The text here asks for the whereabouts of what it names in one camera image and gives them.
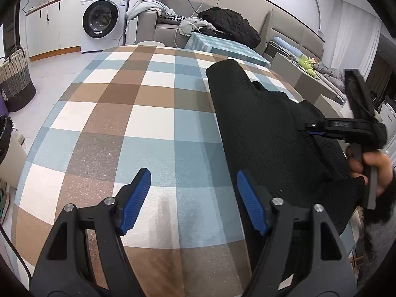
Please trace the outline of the black knit sweater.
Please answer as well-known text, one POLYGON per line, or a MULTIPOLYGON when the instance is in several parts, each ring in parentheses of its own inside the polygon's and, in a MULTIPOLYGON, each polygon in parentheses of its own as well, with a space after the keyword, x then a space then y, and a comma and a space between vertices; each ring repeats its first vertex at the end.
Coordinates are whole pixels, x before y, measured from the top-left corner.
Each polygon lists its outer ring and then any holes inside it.
POLYGON ((291 206, 320 204, 340 236, 361 201, 365 183, 350 177, 337 141, 305 130, 305 124, 320 120, 322 113, 307 101, 296 103, 285 93, 251 81, 235 60, 217 62, 205 73, 252 270, 266 239, 254 229, 238 191, 241 170, 291 206))

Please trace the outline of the beige side cabinet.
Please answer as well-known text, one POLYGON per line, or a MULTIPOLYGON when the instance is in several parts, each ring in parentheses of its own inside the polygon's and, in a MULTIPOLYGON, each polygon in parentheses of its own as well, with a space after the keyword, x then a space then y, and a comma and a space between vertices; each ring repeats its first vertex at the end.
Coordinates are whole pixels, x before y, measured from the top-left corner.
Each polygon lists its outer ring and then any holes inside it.
POLYGON ((271 70, 279 74, 305 100, 312 104, 318 100, 320 95, 326 96, 340 105, 343 104, 336 92, 326 82, 320 78, 313 78, 280 53, 276 53, 272 60, 271 70))

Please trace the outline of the green toy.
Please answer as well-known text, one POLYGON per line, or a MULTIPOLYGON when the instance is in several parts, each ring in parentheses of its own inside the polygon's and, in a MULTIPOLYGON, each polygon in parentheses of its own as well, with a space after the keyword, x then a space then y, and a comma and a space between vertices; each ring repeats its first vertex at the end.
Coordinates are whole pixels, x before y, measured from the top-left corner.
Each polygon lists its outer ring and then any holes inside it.
POLYGON ((304 54, 301 55, 301 57, 298 59, 298 63, 300 67, 302 67, 306 72, 308 73, 309 76, 313 78, 317 78, 317 74, 313 68, 313 65, 315 64, 314 59, 309 58, 305 56, 304 54))

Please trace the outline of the light blue pillow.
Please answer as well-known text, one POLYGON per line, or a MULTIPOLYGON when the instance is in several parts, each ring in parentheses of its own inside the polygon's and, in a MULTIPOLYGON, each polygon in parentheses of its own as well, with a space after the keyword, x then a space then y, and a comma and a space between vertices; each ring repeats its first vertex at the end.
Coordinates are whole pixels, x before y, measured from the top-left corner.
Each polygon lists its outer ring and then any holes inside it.
POLYGON ((284 41, 282 38, 278 36, 274 36, 273 41, 276 44, 280 45, 282 48, 288 50, 291 54, 293 54, 297 58, 300 58, 305 55, 300 49, 290 45, 288 42, 284 41))

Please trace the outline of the beige trash bin black liner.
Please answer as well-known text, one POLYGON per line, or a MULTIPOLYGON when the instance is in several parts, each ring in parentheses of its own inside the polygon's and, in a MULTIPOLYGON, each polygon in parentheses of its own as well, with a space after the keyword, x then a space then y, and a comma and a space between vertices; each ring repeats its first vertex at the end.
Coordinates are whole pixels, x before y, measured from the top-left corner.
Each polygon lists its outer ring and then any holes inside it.
POLYGON ((0 176, 10 187, 17 188, 27 155, 12 133, 12 120, 1 115, 1 165, 0 176))

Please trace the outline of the checkered plaid table cloth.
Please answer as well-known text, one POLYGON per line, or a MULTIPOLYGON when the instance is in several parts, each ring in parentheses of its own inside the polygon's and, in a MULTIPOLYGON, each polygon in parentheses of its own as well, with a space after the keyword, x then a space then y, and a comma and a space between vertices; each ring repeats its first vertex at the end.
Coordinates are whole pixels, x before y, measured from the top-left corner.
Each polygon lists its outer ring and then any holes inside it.
POLYGON ((24 284, 66 204, 95 206, 147 168, 150 190, 122 236, 145 295, 241 295, 250 262, 205 74, 221 59, 128 46, 30 66, 49 81, 13 116, 37 129, 12 225, 24 284))

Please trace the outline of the purple bag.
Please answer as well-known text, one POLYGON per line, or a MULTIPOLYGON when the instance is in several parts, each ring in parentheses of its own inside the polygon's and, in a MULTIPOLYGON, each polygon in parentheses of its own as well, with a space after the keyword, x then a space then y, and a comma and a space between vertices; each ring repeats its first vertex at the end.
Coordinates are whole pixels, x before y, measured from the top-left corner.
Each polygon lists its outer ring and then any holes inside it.
POLYGON ((0 96, 0 116, 8 115, 8 109, 2 96, 0 96))

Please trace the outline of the black quilted jacket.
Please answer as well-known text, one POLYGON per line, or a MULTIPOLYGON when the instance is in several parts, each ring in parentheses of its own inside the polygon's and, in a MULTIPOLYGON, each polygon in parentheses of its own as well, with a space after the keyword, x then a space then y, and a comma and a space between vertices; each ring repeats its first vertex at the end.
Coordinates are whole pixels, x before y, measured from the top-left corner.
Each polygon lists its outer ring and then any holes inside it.
POLYGON ((211 7, 197 14, 199 18, 211 23, 215 29, 221 31, 233 41, 254 49, 261 43, 259 33, 250 25, 249 21, 238 12, 231 9, 211 7))

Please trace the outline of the teal checkered small table cloth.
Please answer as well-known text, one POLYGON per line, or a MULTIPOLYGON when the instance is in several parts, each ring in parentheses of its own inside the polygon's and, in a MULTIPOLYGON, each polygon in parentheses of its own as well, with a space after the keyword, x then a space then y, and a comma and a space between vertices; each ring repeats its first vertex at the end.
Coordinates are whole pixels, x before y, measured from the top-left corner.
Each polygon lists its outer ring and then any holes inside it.
POLYGON ((231 40, 216 38, 193 32, 188 39, 185 49, 209 52, 221 56, 236 58, 270 68, 270 62, 253 49, 231 40))

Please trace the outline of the woven laundry basket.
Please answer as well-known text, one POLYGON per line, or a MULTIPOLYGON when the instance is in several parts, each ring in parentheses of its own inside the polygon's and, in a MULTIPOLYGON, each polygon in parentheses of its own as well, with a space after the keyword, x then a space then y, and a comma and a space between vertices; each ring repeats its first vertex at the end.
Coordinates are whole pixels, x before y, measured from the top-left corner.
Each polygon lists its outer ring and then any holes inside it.
POLYGON ((9 57, 1 57, 1 96, 9 112, 24 108, 36 95, 29 73, 26 49, 15 46, 9 57))

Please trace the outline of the white round stool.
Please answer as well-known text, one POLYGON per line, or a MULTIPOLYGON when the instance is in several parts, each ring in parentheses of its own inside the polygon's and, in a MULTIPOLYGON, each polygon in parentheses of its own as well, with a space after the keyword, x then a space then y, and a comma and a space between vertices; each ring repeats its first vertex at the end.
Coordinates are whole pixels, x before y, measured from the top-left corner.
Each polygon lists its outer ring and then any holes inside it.
POLYGON ((138 46, 155 46, 155 47, 164 47, 164 44, 162 42, 158 42, 158 41, 142 41, 137 43, 138 46))

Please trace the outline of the white kitchen counter cabinet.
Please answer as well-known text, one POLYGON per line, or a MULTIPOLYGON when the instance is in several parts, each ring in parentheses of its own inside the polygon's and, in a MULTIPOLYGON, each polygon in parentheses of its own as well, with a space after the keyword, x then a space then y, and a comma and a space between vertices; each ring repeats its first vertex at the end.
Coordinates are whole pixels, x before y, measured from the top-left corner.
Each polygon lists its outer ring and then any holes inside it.
POLYGON ((80 0, 56 0, 26 16, 31 61, 81 51, 83 8, 80 0))

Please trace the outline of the grey sofa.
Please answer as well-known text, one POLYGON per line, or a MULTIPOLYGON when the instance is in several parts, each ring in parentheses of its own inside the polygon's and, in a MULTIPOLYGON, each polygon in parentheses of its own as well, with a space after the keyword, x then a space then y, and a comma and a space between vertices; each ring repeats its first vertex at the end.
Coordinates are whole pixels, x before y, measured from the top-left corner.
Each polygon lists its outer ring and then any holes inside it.
POLYGON ((196 16, 200 11, 216 6, 218 0, 155 0, 163 3, 177 14, 176 18, 159 16, 155 10, 147 10, 137 17, 136 42, 157 41, 169 47, 182 48, 187 36, 178 32, 180 17, 196 16))

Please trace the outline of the white front-load washing machine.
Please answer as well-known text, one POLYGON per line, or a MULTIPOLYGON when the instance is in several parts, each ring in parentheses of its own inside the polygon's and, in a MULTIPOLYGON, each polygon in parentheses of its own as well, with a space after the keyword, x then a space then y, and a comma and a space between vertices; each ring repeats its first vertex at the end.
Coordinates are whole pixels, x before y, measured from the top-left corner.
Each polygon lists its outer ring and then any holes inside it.
POLYGON ((80 51, 99 52, 125 43, 129 0, 80 0, 80 51))

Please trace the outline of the white blanket on sofa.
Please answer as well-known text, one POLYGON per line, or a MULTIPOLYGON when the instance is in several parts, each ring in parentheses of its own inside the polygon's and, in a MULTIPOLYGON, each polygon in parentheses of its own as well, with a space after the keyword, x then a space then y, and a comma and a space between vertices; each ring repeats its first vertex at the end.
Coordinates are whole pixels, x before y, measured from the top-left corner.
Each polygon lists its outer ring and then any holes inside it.
POLYGON ((175 12, 167 7, 165 4, 162 2, 156 1, 156 0, 148 0, 148 1, 142 1, 136 6, 132 7, 127 13, 126 13, 126 19, 128 21, 132 21, 135 19, 139 14, 149 11, 153 9, 154 11, 157 11, 158 15, 168 15, 168 16, 174 16, 175 12))

